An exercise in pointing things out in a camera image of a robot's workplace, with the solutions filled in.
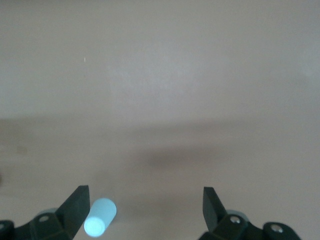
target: foam cylinder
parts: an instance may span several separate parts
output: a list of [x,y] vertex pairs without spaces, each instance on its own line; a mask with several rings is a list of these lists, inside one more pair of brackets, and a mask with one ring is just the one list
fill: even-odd
[[84,221],[84,230],[90,237],[100,237],[117,213],[117,207],[113,201],[108,198],[99,198],[96,200]]

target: cylindrical object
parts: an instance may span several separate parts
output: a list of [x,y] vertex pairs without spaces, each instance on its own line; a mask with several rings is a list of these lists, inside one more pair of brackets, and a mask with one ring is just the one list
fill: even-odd
[[84,230],[90,237],[100,237],[117,213],[117,207],[113,201],[108,198],[99,198],[96,200],[90,212],[84,221]]

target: table surface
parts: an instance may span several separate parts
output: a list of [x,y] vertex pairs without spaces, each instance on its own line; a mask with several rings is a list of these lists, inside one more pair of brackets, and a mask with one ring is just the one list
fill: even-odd
[[1,1],[0,219],[22,225],[89,185],[118,208],[101,239],[196,240],[208,186],[257,227],[318,239],[319,12]]

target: white tabletop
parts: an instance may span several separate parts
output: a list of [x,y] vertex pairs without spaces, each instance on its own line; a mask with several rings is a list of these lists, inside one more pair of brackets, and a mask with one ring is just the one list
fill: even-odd
[[0,219],[22,225],[89,185],[118,208],[101,239],[196,240],[208,186],[259,228],[319,239],[319,13],[1,1]]

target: light blue cylinder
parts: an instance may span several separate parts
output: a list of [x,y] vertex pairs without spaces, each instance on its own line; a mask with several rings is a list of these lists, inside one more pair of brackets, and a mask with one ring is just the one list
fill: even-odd
[[90,237],[100,237],[117,213],[117,207],[113,201],[108,198],[99,198],[96,200],[84,221],[84,230]]

